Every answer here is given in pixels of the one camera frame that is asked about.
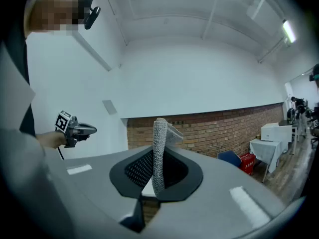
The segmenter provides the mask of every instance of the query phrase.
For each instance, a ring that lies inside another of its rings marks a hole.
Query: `blue chair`
[[[222,152],[218,154],[217,159],[224,160],[228,163],[233,164],[236,167],[240,167],[241,165],[241,159],[235,152],[232,150]]]

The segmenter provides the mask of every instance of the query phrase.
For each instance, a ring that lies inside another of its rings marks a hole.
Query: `table with white tablecloth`
[[[254,154],[258,160],[261,160],[267,164],[267,170],[263,182],[265,180],[267,171],[273,173],[276,170],[280,155],[284,151],[288,150],[288,143],[282,141],[261,141],[255,139],[250,141],[249,146],[250,153]]]

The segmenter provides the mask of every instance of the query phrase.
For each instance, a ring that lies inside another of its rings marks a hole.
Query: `gray cloth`
[[[153,139],[153,178],[152,185],[157,196],[164,186],[163,177],[163,154],[165,145],[174,145],[183,140],[183,134],[179,132],[172,124],[165,119],[158,118],[154,121],[154,139]]]
[[[273,173],[276,170],[278,158],[284,150],[288,149],[288,143],[277,141],[252,140],[249,143],[250,153],[254,154],[258,160],[269,164],[268,171]]]

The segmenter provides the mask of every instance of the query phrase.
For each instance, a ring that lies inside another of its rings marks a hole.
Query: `red plastic box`
[[[242,155],[240,159],[241,159],[240,170],[244,171],[245,173],[249,175],[252,175],[256,156],[254,154],[247,153],[245,155]]]

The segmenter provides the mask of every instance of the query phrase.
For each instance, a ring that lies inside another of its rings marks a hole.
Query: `brick wall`
[[[128,147],[152,145],[153,123],[156,118],[128,120]],[[176,146],[211,157],[233,150],[238,155],[248,152],[249,141],[261,133],[267,123],[284,119],[282,104],[274,104],[230,111],[175,115],[162,117],[184,134]]]

